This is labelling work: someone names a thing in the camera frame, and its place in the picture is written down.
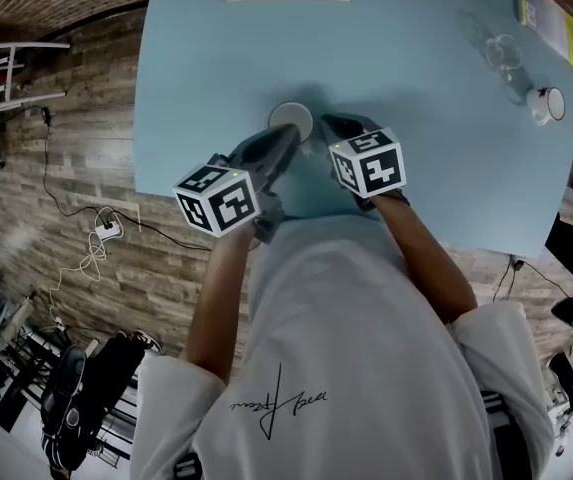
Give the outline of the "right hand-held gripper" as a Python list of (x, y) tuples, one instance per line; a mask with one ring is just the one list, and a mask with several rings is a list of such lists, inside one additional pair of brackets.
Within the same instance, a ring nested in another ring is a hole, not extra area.
[(324, 114), (326, 138), (334, 178), (350, 191), (361, 212), (375, 209), (374, 196), (407, 202), (401, 189), (406, 173), (401, 144), (389, 127), (361, 115)]

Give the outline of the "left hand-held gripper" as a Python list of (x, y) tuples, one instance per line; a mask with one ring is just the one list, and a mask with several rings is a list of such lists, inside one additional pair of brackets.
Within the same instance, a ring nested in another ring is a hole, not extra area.
[(272, 185), (285, 173), (301, 142), (299, 128), (284, 124), (239, 143), (230, 155), (215, 154), (173, 186), (187, 224), (221, 238), (252, 224), (257, 240), (268, 243), (284, 220)]

